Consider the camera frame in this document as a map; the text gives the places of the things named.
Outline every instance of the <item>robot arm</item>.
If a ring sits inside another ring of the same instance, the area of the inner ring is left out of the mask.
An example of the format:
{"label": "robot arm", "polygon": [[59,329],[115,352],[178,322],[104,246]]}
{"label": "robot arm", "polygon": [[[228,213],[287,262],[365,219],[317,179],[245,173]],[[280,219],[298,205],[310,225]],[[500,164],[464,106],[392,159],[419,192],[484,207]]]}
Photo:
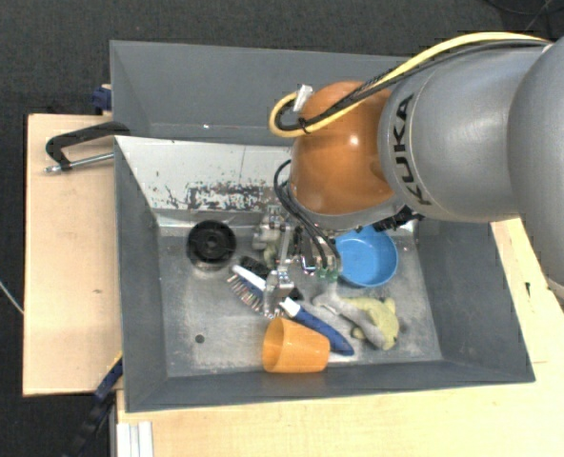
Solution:
{"label": "robot arm", "polygon": [[456,38],[365,84],[323,88],[283,126],[293,98],[270,128],[296,137],[290,194],[320,227],[407,208],[443,221],[520,216],[564,286],[564,37]]}

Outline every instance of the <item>wooden board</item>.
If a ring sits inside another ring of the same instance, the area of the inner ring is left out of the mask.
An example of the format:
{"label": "wooden board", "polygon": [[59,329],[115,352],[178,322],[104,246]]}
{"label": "wooden board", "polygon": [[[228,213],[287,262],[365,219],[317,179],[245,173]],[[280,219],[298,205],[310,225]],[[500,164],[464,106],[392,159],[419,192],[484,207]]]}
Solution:
{"label": "wooden board", "polygon": [[[121,349],[112,161],[47,174],[47,141],[110,117],[31,115],[26,166],[25,395],[93,391]],[[111,151],[111,138],[68,149]]]}

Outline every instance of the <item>orange cup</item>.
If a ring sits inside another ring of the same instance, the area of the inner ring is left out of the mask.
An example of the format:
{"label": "orange cup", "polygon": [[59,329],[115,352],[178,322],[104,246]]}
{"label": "orange cup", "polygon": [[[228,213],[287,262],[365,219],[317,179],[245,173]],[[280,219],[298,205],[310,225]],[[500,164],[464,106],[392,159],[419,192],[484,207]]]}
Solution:
{"label": "orange cup", "polygon": [[274,318],[263,341],[267,372],[320,372],[329,362],[331,343],[324,335],[286,318]]}

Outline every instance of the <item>black tape roll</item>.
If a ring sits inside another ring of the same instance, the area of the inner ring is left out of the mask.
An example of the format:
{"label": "black tape roll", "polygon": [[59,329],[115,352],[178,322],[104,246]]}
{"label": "black tape roll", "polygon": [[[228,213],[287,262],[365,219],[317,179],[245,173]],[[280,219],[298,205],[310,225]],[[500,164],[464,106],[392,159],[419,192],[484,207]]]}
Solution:
{"label": "black tape roll", "polygon": [[222,222],[205,220],[189,232],[187,252],[197,268],[221,269],[232,258],[235,248],[235,234]]}

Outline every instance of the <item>dark gray floor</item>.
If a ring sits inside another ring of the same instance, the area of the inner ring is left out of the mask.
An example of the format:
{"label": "dark gray floor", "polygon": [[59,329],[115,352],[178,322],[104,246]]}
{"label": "dark gray floor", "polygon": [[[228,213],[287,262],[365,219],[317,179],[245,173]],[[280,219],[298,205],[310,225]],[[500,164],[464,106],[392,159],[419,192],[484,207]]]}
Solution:
{"label": "dark gray floor", "polygon": [[[21,300],[24,117],[93,113],[91,92],[109,81],[110,39],[412,54],[468,31],[564,33],[564,10],[534,20],[546,0],[496,1],[528,14],[479,0],[0,0],[1,278]],[[22,399],[22,330],[0,293],[0,456],[59,455],[89,397]],[[106,439],[95,455],[106,455]]]}

